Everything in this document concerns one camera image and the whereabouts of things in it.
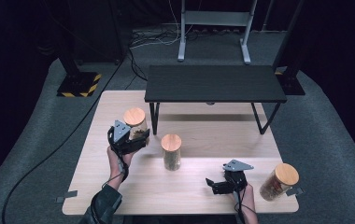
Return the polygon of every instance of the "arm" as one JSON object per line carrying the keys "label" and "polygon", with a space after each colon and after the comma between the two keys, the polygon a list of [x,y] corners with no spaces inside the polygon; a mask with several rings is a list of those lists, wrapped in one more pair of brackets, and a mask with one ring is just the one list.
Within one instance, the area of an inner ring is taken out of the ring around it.
{"label": "arm", "polygon": [[[119,194],[118,189],[124,177],[124,174],[120,172],[118,163],[119,159],[116,153],[114,153],[110,147],[107,148],[106,153],[110,165],[110,177],[93,199],[95,213],[97,217],[101,219],[100,222],[102,224],[112,223],[113,214],[121,204],[122,195]],[[123,159],[128,166],[131,164],[131,159],[134,154],[135,153],[130,153],[123,156]],[[79,224],[97,224],[92,215],[93,210],[92,207],[89,206]]]}
{"label": "arm", "polygon": [[254,194],[253,187],[248,184],[247,187],[241,190],[241,209],[244,215],[246,224],[258,224],[259,220],[257,219],[256,208],[254,205]]}

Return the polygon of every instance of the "shelf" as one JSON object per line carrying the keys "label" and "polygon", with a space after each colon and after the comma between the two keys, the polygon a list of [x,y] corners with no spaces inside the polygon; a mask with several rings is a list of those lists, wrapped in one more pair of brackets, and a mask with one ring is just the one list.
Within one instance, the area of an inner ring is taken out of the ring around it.
{"label": "shelf", "polygon": [[186,24],[247,26],[248,12],[186,11]]}

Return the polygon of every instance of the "wooden table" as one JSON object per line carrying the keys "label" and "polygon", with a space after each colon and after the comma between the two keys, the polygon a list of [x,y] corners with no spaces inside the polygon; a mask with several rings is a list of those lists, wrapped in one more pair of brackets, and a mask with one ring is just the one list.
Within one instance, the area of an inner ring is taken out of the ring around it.
{"label": "wooden table", "polygon": [[[93,117],[69,191],[78,196],[64,201],[66,215],[82,215],[92,196],[109,175],[107,130],[114,120],[122,120],[132,107],[146,112],[144,91],[105,91]],[[266,120],[261,104],[255,104],[260,120]],[[130,174],[122,183],[123,195],[118,215],[234,214],[234,201],[227,195],[214,195],[206,177],[224,181],[222,165],[236,159],[253,165],[245,172],[254,187],[258,213],[297,211],[294,196],[283,195],[267,202],[259,194],[262,182],[282,162],[271,130],[259,134],[250,104],[163,104],[160,130],[150,135],[149,145],[139,150]],[[168,171],[163,166],[161,139],[175,133],[182,139],[181,166]]]}

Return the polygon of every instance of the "gray carpet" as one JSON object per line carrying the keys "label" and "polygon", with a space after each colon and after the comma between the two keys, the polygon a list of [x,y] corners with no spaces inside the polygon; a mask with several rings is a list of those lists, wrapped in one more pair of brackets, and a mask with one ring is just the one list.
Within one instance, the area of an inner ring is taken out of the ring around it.
{"label": "gray carpet", "polygon": [[[251,33],[248,49],[252,65],[272,64],[284,35]],[[213,35],[188,41],[184,63],[177,62],[178,43],[147,45],[133,49],[133,53],[145,74],[151,64],[242,64],[239,37]],[[80,220],[80,216],[65,216],[63,205],[56,203],[55,198],[68,190],[93,117],[92,105],[101,90],[125,90],[135,74],[130,60],[125,60],[120,67],[113,63],[85,63],[79,69],[102,74],[92,97],[57,97],[64,69],[59,61],[50,67],[33,116],[0,167],[0,223],[5,198],[13,186],[60,145],[59,150],[15,189],[7,205],[6,223],[78,223]],[[300,173],[299,186],[305,193],[297,197],[298,212],[259,214],[259,219],[261,223],[355,223],[355,144],[320,87],[303,73],[298,79],[306,95],[288,96],[271,129],[282,160]],[[128,90],[145,88],[146,82],[135,78]],[[272,105],[263,106],[270,115]],[[123,220],[124,217],[116,217],[116,223]]]}

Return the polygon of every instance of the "wire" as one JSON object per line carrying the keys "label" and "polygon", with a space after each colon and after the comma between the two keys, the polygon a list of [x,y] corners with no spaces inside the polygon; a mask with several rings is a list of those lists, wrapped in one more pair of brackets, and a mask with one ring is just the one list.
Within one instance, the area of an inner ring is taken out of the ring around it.
{"label": "wire", "polygon": [[115,178],[119,177],[119,176],[120,176],[120,175],[122,175],[122,174],[123,174],[123,172],[120,172],[118,175],[116,175],[116,176],[113,176],[113,177],[109,178],[109,179],[108,179],[108,181],[107,181],[107,182],[105,182],[105,183],[102,185],[102,188],[104,188],[104,187],[105,187],[105,185],[106,185],[109,181],[114,180]]}
{"label": "wire", "polygon": [[128,86],[127,87],[125,87],[125,90],[127,90],[128,89],[128,87],[130,87],[131,86],[131,84],[134,82],[134,80],[135,80],[135,78],[136,78],[137,76],[134,76],[134,78],[132,78],[132,80],[131,80],[131,82],[128,84]]}
{"label": "wire", "polygon": [[248,210],[250,210],[252,213],[256,214],[256,212],[255,212],[253,209],[251,209],[251,208],[247,207],[246,205],[242,204],[242,201],[244,200],[244,196],[245,196],[246,190],[247,190],[247,188],[244,188],[244,189],[243,189],[244,192],[242,193],[242,197],[241,197],[241,198],[238,197],[238,203],[236,203],[236,204],[235,204],[235,207],[234,207],[235,212],[238,213],[239,218],[241,219],[242,223],[244,223],[244,224],[245,224],[245,219],[244,219],[244,215],[245,215],[245,214],[244,214],[243,211],[242,211],[242,207],[239,206],[238,208],[236,208],[239,204],[242,205],[242,206],[244,206],[244,207],[246,207],[246,208],[247,208]]}
{"label": "wire", "polygon": [[[147,46],[147,45],[156,45],[156,44],[172,45],[173,43],[177,42],[181,38],[181,37],[179,37],[178,20],[177,20],[177,17],[175,16],[174,10],[172,9],[171,1],[168,0],[168,3],[169,3],[169,8],[171,9],[171,12],[172,12],[172,16],[174,17],[175,25],[177,27],[176,31],[173,31],[173,33],[177,33],[175,39],[171,40],[171,41],[163,42],[162,39],[164,39],[166,37],[169,37],[168,34],[170,34],[172,32],[172,31],[166,31],[166,32],[160,33],[159,35],[149,36],[147,38],[143,38],[143,39],[140,39],[140,40],[137,40],[137,41],[133,41],[130,49],[135,49],[135,48],[139,48],[139,47],[143,47],[143,46]],[[201,5],[202,5],[202,0],[200,1],[200,4],[198,6],[198,9],[197,9],[198,11],[201,9]],[[190,32],[191,28],[192,28],[192,25],[187,30],[185,35],[187,35]],[[152,41],[157,40],[159,42],[146,43],[146,41],[148,41],[148,40],[152,40]],[[141,42],[143,44],[139,44],[139,45],[135,46],[134,44],[136,44],[138,42]]]}
{"label": "wire", "polygon": [[[129,56],[127,56],[127,57],[129,59],[131,59],[131,68],[133,69],[134,73],[137,74],[137,76],[140,77],[141,79],[147,81],[148,78],[146,77],[146,74],[142,71],[142,69],[139,67],[139,65],[137,65],[135,58],[134,58],[134,54],[132,53],[132,51],[130,49],[129,49],[129,52],[131,54],[131,58]],[[140,73],[143,74],[143,77],[138,74],[138,71],[136,70],[136,68],[139,69]]]}
{"label": "wire", "polygon": [[[103,92],[108,83],[111,81],[111,79],[116,75],[117,71],[119,71],[121,67],[121,63],[119,64],[119,66],[117,67],[116,71],[114,71],[113,75],[111,76],[111,78],[107,81],[105,87],[101,90],[101,92]],[[37,167],[39,167],[41,164],[43,164],[45,161],[47,161],[53,154],[55,154],[59,149],[61,149],[61,147],[67,142],[67,140],[70,139],[70,137],[76,132],[76,130],[78,129],[78,127],[82,124],[82,122],[88,117],[88,115],[90,114],[90,112],[92,111],[93,107],[96,105],[96,103],[99,101],[100,97],[102,94],[99,94],[95,101],[93,102],[93,104],[91,105],[90,109],[87,111],[87,113],[84,115],[84,117],[81,119],[81,121],[78,123],[78,125],[73,129],[73,131],[63,140],[63,142],[56,147],[45,159],[43,159],[41,162],[39,162],[35,167],[33,167],[31,170],[29,170],[23,177],[21,177],[21,179],[14,185],[14,187],[11,189],[11,191],[9,192],[8,196],[5,199],[4,205],[3,205],[3,210],[2,210],[2,223],[5,224],[6,223],[6,210],[7,210],[7,204],[9,201],[9,198],[11,197],[12,193],[14,192],[14,190],[19,186],[19,184],[23,181],[23,179],[28,176],[30,173],[32,173]]]}

